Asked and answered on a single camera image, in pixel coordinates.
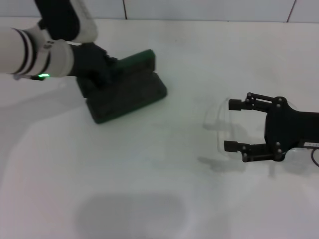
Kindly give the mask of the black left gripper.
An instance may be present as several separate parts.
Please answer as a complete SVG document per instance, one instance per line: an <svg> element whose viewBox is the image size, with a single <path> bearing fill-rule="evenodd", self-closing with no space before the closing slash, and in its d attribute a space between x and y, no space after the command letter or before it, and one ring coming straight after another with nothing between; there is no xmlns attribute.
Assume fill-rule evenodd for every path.
<svg viewBox="0 0 319 239"><path fill-rule="evenodd" d="M97 87L112 82L110 67L117 63L117 58L111 57L106 50L95 43L71 45L71 49L74 61L70 76L88 79Z"/></svg>

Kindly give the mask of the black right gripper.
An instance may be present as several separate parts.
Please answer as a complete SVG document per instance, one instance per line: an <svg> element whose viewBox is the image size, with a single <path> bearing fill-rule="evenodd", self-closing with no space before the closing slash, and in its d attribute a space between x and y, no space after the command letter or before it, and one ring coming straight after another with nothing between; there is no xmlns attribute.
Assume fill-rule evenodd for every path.
<svg viewBox="0 0 319 239"><path fill-rule="evenodd" d="M228 107L233 111L256 110L267 113L264 135L266 144L224 141L224 150L240 152L243 162L280 162L291 149L319 148L319 114L297 111L284 97L268 97L248 92L245 100L230 99Z"/></svg>

